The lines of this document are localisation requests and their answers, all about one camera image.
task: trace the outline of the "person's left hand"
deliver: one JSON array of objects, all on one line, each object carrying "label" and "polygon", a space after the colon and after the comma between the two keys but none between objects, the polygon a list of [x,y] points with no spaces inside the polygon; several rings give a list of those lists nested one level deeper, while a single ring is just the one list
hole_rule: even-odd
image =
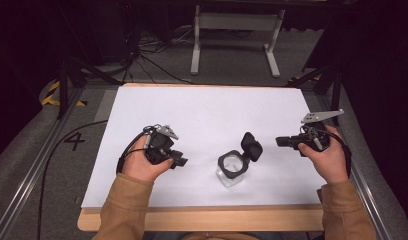
[{"label": "person's left hand", "polygon": [[[147,136],[142,136],[136,141],[131,150],[142,149]],[[145,182],[154,182],[160,174],[167,171],[173,163],[172,159],[152,165],[144,154],[145,150],[131,152],[126,156],[122,173]]]}]

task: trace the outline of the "person's right hand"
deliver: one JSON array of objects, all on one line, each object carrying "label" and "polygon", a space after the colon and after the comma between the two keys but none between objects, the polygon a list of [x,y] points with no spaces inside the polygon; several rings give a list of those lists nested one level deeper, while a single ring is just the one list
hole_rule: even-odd
[{"label": "person's right hand", "polygon": [[[338,135],[338,130],[331,126],[326,126],[329,132]],[[341,144],[330,137],[330,146],[323,152],[314,151],[304,143],[298,144],[300,151],[313,162],[316,171],[327,183],[337,183],[348,180],[345,155]]]}]

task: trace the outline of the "white paper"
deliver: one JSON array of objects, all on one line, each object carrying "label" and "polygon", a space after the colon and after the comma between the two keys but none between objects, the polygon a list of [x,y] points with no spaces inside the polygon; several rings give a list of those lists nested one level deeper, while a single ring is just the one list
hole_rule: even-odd
[{"label": "white paper", "polygon": [[[172,149],[189,159],[156,180],[150,207],[285,205],[319,203],[324,184],[308,158],[276,137],[297,135],[309,112],[300,90],[256,87],[120,87],[82,208],[101,207],[117,161],[145,126],[170,125]],[[216,176],[218,158],[242,153],[246,132],[263,147],[244,179],[226,188]]]}]

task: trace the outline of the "tan jacket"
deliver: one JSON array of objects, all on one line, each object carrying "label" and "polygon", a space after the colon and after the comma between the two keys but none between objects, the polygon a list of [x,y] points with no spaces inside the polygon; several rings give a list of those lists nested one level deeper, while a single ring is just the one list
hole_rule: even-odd
[{"label": "tan jacket", "polygon": [[[118,174],[101,209],[101,226],[94,240],[140,240],[153,183]],[[322,186],[323,227],[327,240],[376,239],[359,195],[351,181]],[[182,240],[208,239],[194,233]],[[238,233],[214,233],[211,239],[251,240]]]}]

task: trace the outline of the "metal clip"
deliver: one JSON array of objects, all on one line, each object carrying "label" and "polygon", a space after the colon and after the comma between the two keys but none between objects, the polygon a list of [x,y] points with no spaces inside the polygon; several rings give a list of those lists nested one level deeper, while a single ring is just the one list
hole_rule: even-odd
[{"label": "metal clip", "polygon": [[158,133],[163,134],[165,136],[174,138],[176,140],[179,139],[179,137],[173,132],[173,130],[170,128],[169,125],[165,125],[165,126],[160,126],[157,128],[156,130]]},{"label": "metal clip", "polygon": [[301,123],[320,122],[331,117],[336,117],[343,113],[344,110],[342,109],[340,109],[339,111],[307,113],[303,120],[301,120]]}]

